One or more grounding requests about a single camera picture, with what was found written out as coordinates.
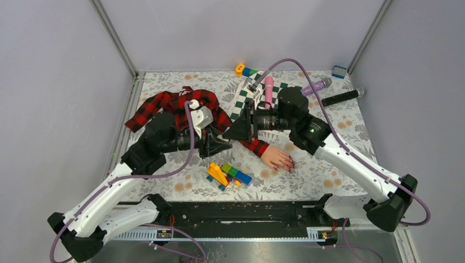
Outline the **orange blue green block stack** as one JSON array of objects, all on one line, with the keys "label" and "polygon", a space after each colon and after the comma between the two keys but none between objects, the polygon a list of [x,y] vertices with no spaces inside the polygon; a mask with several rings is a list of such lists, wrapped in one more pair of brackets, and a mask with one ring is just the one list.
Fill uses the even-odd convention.
[{"label": "orange blue green block stack", "polygon": [[250,77],[256,74],[257,72],[258,72],[257,70],[246,67],[245,64],[238,64],[235,67],[235,74],[238,77],[241,77],[241,76]]}]

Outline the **green blue toy bricks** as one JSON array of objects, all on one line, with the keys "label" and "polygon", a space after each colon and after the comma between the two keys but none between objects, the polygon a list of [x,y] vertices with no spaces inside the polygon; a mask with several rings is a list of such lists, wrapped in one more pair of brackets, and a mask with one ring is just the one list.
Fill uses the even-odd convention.
[{"label": "green blue toy bricks", "polygon": [[238,170],[237,168],[233,167],[230,164],[223,164],[221,166],[221,170],[223,173],[226,174],[226,177],[230,179],[235,185],[240,186],[240,185],[246,185],[249,186],[252,178],[244,173],[241,170]]}]

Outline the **mannequin hand with red nails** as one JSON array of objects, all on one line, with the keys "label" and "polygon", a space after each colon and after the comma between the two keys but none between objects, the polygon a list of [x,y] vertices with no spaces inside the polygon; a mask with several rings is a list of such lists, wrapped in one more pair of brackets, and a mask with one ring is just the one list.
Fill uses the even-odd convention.
[{"label": "mannequin hand with red nails", "polygon": [[270,168],[291,171],[295,168],[295,162],[292,157],[282,149],[269,145],[261,155],[261,160]]}]

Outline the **blue toy brick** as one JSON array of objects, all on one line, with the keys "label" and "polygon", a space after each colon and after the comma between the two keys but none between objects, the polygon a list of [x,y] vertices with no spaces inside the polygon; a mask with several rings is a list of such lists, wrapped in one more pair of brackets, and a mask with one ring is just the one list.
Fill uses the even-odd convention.
[{"label": "blue toy brick", "polygon": [[344,79],[347,73],[348,73],[347,68],[334,65],[331,76],[335,78]]}]

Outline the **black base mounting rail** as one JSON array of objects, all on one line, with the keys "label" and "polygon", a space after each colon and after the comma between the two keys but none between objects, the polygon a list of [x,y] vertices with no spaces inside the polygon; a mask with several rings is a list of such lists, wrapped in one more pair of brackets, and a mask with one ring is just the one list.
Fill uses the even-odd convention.
[{"label": "black base mounting rail", "polygon": [[223,229],[263,232],[285,228],[322,228],[337,230],[350,226],[342,217],[330,216],[320,201],[220,201],[166,202],[151,195],[162,205],[154,224],[173,226],[190,234],[195,229],[222,233]]}]

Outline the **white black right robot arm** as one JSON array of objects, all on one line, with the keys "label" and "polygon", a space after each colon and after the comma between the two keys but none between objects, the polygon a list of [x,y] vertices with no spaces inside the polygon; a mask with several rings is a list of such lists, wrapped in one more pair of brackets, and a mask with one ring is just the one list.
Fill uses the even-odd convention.
[{"label": "white black right robot arm", "polygon": [[325,194],[314,211],[320,225],[327,226],[335,219],[362,219],[393,232],[401,223],[412,203],[417,179],[410,174],[392,173],[348,145],[329,124],[309,113],[308,99],[300,89],[282,89],[276,109],[256,109],[252,101],[246,102],[223,137],[253,141],[260,130],[287,130],[295,146],[335,166],[366,191],[363,196]]}]

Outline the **red black plaid shirt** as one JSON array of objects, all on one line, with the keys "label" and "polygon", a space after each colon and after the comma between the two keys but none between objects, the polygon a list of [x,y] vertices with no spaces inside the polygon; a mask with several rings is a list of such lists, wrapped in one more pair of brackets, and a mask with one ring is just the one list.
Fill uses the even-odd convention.
[{"label": "red black plaid shirt", "polygon": [[197,100],[200,105],[210,109],[213,115],[213,125],[221,133],[225,132],[232,124],[229,115],[221,108],[214,92],[183,86],[180,92],[160,92],[148,99],[136,110],[134,116],[126,121],[125,126],[133,133],[141,129],[159,111],[170,112],[175,115],[177,129],[188,127],[188,120],[184,104],[187,101]]}]

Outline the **yellow toy block ramp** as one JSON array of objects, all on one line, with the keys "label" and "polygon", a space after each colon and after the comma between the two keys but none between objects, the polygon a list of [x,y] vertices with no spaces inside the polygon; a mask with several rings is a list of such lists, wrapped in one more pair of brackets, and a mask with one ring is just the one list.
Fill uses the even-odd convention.
[{"label": "yellow toy block ramp", "polygon": [[207,177],[206,179],[209,181],[209,182],[217,182],[218,183],[218,188],[221,190],[221,191],[225,191],[225,189],[228,187],[228,185],[230,184],[231,180],[230,178],[227,176],[226,173],[224,173],[220,166],[218,166],[217,164],[215,163],[210,163],[208,168],[207,168]]}]

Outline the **green white checkered board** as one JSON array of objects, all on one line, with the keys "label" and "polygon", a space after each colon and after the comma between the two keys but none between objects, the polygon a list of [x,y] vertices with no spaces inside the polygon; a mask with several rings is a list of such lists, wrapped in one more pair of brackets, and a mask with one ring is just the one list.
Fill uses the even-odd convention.
[{"label": "green white checkered board", "polygon": [[[232,100],[232,106],[230,110],[228,111],[228,114],[230,118],[235,121],[238,119],[240,116],[242,109],[247,101],[253,100],[253,96],[246,92],[242,86],[247,78],[251,78],[254,81],[258,79],[262,75],[263,71],[255,71],[254,74],[246,77],[244,80],[242,80],[238,86],[237,86],[237,91],[236,94]],[[271,98],[271,105],[273,106],[273,109],[277,109],[277,97],[278,93],[281,91],[283,88],[289,88],[289,87],[297,87],[299,90],[302,89],[301,86],[294,85],[292,83],[284,83],[284,82],[278,82],[274,79],[274,86],[272,88],[272,98]]]}]

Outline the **purple glitter toy microphone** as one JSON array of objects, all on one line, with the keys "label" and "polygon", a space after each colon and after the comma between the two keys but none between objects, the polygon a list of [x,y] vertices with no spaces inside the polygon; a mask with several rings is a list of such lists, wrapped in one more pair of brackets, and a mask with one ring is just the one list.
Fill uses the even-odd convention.
[{"label": "purple glitter toy microphone", "polygon": [[329,87],[332,84],[332,79],[330,78],[322,78],[320,81],[317,81],[313,83],[313,87],[310,85],[303,88],[301,90],[301,93],[303,96],[309,96],[311,94],[314,94],[315,92],[318,92],[319,90]]}]

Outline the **black toy microphone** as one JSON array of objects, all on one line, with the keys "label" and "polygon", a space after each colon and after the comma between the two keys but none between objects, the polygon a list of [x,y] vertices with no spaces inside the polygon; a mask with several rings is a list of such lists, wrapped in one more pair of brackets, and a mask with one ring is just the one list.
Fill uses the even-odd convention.
[{"label": "black toy microphone", "polygon": [[339,104],[348,100],[356,99],[365,95],[363,88],[351,90],[349,92],[341,93],[338,95],[330,96],[321,100],[324,107]]}]

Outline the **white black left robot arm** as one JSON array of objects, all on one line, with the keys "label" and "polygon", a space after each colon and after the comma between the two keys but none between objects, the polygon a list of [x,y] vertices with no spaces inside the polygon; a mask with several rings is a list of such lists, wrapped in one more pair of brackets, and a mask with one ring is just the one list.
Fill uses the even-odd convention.
[{"label": "white black left robot arm", "polygon": [[73,260],[91,259],[109,240],[138,226],[168,222],[169,204],[158,194],[112,213],[130,190],[156,177],[156,171],[166,164],[166,153],[187,151],[192,156],[198,152],[201,158],[206,158],[231,148],[211,126],[212,115],[208,108],[194,111],[185,130],[178,129],[175,120],[170,112],[156,114],[98,188],[72,210],[55,212],[48,218],[57,235],[55,241],[63,244]]}]

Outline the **pink toy microphone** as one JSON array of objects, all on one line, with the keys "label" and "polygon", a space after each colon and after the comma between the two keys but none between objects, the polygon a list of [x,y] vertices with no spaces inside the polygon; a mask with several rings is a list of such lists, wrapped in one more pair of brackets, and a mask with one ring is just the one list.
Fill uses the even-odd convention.
[{"label": "pink toy microphone", "polygon": [[269,110],[272,107],[272,102],[273,102],[274,79],[272,78],[272,76],[265,77],[264,86],[265,86],[265,109]]}]

